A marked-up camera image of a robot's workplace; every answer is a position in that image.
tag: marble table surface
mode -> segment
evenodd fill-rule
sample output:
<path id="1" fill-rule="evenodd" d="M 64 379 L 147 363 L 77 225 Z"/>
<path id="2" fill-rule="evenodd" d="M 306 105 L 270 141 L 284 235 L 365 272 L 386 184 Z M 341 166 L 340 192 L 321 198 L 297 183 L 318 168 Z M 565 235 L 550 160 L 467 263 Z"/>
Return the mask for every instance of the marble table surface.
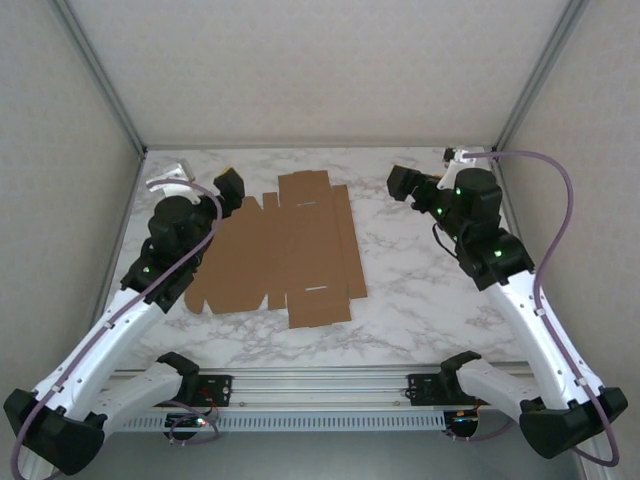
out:
<path id="1" fill-rule="evenodd" d="M 162 198 L 144 180 L 187 160 L 196 182 L 233 166 L 247 195 L 277 191 L 278 175 L 328 170 L 331 183 L 349 188 L 369 297 L 351 301 L 352 321 L 318 328 L 289 329 L 286 310 L 201 315 L 182 299 L 150 329 L 119 365 L 144 369 L 168 351 L 202 368 L 327 367 L 434 364 L 471 349 L 489 361 L 517 361 L 523 355 L 508 325 L 478 293 L 454 259 L 433 240 L 433 220 L 395 202 L 386 178 L 394 164 L 442 173 L 443 149 L 325 148 L 151 151 L 118 259 L 111 293 L 137 258 L 148 236 L 147 221 Z"/>

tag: unfolded cardboard box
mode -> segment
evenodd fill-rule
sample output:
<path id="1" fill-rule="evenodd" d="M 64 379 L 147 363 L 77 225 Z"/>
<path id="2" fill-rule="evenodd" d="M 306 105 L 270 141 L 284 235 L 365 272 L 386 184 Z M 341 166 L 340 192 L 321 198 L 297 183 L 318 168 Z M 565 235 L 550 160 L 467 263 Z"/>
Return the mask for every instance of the unfolded cardboard box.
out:
<path id="1" fill-rule="evenodd" d="M 246 197 L 226 219 L 185 294 L 202 313 L 248 312 L 268 296 L 269 310 L 289 312 L 289 328 L 351 320 L 349 300 L 364 298 L 349 193 L 326 171 L 278 177 L 280 194 L 263 206 Z"/>

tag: purple cable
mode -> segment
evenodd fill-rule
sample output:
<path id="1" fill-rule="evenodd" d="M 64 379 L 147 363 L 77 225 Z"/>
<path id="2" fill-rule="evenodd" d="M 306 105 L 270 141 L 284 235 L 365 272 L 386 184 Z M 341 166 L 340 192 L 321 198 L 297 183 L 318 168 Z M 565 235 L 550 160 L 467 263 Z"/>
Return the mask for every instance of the purple cable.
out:
<path id="1" fill-rule="evenodd" d="M 538 271 L 533 281 L 534 303 L 535 303 L 536 309 L 540 309 L 540 308 L 543 308 L 542 300 L 540 298 L 542 294 L 542 279 L 544 278 L 544 274 L 547 271 L 549 260 L 551 259 L 551 256 L 553 255 L 556 248 L 558 247 L 560 240 L 562 240 L 562 237 L 567 231 L 567 227 L 569 226 L 569 222 L 571 221 L 571 217 L 573 215 L 573 204 L 574 204 L 573 184 L 571 183 L 571 178 L 569 177 L 569 173 L 560 164 L 560 162 L 558 162 L 557 160 L 547 155 L 543 155 L 542 153 L 516 150 L 516 151 L 510 151 L 510 152 L 465 153 L 463 155 L 463 158 L 495 158 L 495 157 L 531 157 L 531 158 L 537 158 L 538 160 L 542 160 L 543 162 L 546 162 L 549 165 L 552 165 L 553 167 L 556 168 L 556 170 L 560 172 L 560 175 L 562 175 L 562 179 L 564 180 L 564 184 L 567 188 L 567 211 L 565 213 L 564 220 L 562 221 L 562 225 L 560 226 L 558 233 L 556 234 L 555 238 L 551 242 L 551 245 L 549 245 L 547 252 L 544 254 L 544 257 L 540 262 L 540 266 L 538 267 Z M 582 372 L 580 371 L 580 368 L 571 357 L 571 354 L 569 353 L 569 351 L 567 350 L 567 347 L 562 342 L 562 339 L 558 335 L 558 332 L 556 332 L 555 328 L 553 328 L 553 325 L 551 324 L 549 317 L 547 317 L 546 314 L 543 314 L 543 315 L 540 315 L 540 318 L 542 319 L 544 326 L 548 330 L 549 335 L 551 335 L 551 338 L 553 339 L 554 343 L 558 347 L 558 350 L 560 350 L 560 353 L 562 354 L 565 361 L 569 365 L 571 372 L 575 375 L 576 379 L 582 378 Z M 607 414 L 602 408 L 602 404 L 600 403 L 600 400 L 598 400 L 598 397 L 596 396 L 594 391 L 591 389 L 591 387 L 589 385 L 583 385 L 583 388 L 587 393 L 589 400 L 591 400 L 591 403 L 593 403 L 593 406 L 598 412 L 600 421 L 604 426 L 607 439 L 609 440 L 609 444 L 611 445 L 611 460 L 602 460 L 601 458 L 594 457 L 593 455 L 587 452 L 584 452 L 578 448 L 574 448 L 573 450 L 581 457 L 584 457 L 587 460 L 597 463 L 598 465 L 602 465 L 604 467 L 615 467 L 620 462 L 620 451 L 618 449 L 618 443 L 613 433 L 613 428 L 611 427 L 611 422 L 609 421 Z"/>
<path id="2" fill-rule="evenodd" d="M 178 427 L 178 425 L 180 425 L 182 422 L 190 418 L 201 418 L 206 423 L 210 423 L 211 426 L 213 427 L 213 431 L 215 432 L 215 435 L 213 437 L 203 438 L 202 440 L 183 440 L 182 441 L 183 446 L 184 445 L 202 445 L 204 443 L 211 443 L 217 440 L 218 438 L 220 438 L 220 431 L 218 430 L 216 421 L 215 420 L 211 421 L 204 413 L 199 412 L 198 410 L 196 410 L 195 408 L 187 404 L 176 402 L 175 400 L 167 400 L 166 402 L 162 402 L 162 405 L 173 405 L 174 407 L 184 408 L 185 410 L 191 413 L 191 415 L 185 415 L 184 417 L 177 419 L 171 425 L 171 430 L 169 430 L 169 440 L 171 440 L 172 443 L 175 440 L 173 438 L 173 432 L 175 431 L 176 427 Z"/>
<path id="3" fill-rule="evenodd" d="M 118 319 L 127 312 L 127 310 L 129 310 L 136 303 L 144 299 L 147 295 L 149 295 L 149 293 L 151 293 L 155 288 L 157 288 L 158 285 L 164 282 L 169 275 L 171 275 L 178 268 L 180 268 L 187 260 L 193 257 L 196 253 L 202 250 L 211 241 L 211 239 L 216 234 L 216 231 L 220 226 L 220 222 L 222 220 L 222 206 L 220 205 L 220 202 L 218 201 L 218 199 L 213 193 L 211 193 L 206 188 L 201 187 L 200 185 L 196 185 L 184 180 L 178 180 L 175 178 L 149 182 L 147 184 L 147 187 L 155 187 L 156 185 L 166 185 L 166 184 L 184 185 L 209 197 L 213 201 L 213 204 L 216 206 L 216 221 L 211 226 L 211 231 L 209 232 L 209 234 L 200 243 L 198 243 L 198 245 L 193 247 L 189 252 L 187 252 L 187 254 L 185 254 L 184 257 L 182 257 L 180 260 L 174 263 L 166 272 L 160 275 L 155 282 L 153 282 L 146 289 L 144 289 L 142 293 L 140 293 L 139 295 L 136 295 L 131 301 L 129 301 L 120 310 L 118 310 L 116 313 L 113 314 L 113 316 L 109 319 L 109 321 L 114 325 L 118 321 Z M 78 354 L 69 363 L 69 366 L 65 369 L 65 371 L 60 374 L 60 376 L 58 377 L 58 380 L 54 383 L 54 387 L 60 388 L 62 387 L 62 385 L 64 385 L 64 382 L 69 378 L 69 375 L 71 375 L 71 373 L 78 367 L 82 359 L 87 355 L 87 353 L 89 353 L 89 351 L 93 348 L 96 342 L 100 340 L 100 338 L 102 338 L 102 336 L 108 331 L 109 331 L 108 328 L 102 327 L 100 330 L 98 330 L 95 333 L 93 337 L 91 337 L 87 341 L 85 346 L 82 347 L 82 349 L 78 352 Z M 45 394 L 45 396 L 42 397 L 42 400 L 40 400 L 37 403 L 37 405 L 33 408 L 33 410 L 31 410 L 31 413 L 29 413 L 24 423 L 22 424 L 22 427 L 20 428 L 18 435 L 16 435 L 16 441 L 13 444 L 13 449 L 11 451 L 11 474 L 13 475 L 13 478 L 15 480 L 27 480 L 20 473 L 20 468 L 18 466 L 18 458 L 20 456 L 20 447 L 22 446 L 22 443 L 24 442 L 24 439 L 27 436 L 27 432 L 29 431 L 29 427 L 31 427 L 33 420 L 40 413 L 40 411 L 45 407 L 47 402 L 51 400 L 51 397 L 53 397 L 55 393 L 56 392 L 54 390 L 49 390 Z M 50 475 L 44 480 L 53 480 L 57 478 L 61 473 L 62 472 L 59 472 L 59 471 L 55 472 L 54 474 Z"/>
<path id="4" fill-rule="evenodd" d="M 482 442 L 484 440 L 491 440 L 492 438 L 496 438 L 502 435 L 503 433 L 508 432 L 511 427 L 513 427 L 513 421 L 509 418 L 507 419 L 507 423 L 505 423 L 498 430 L 496 430 L 495 432 L 487 433 L 486 435 L 480 435 L 477 437 L 459 437 L 458 435 L 453 433 L 451 430 L 447 430 L 444 433 L 447 437 L 450 437 L 454 442 L 458 438 L 462 438 L 465 442 Z"/>

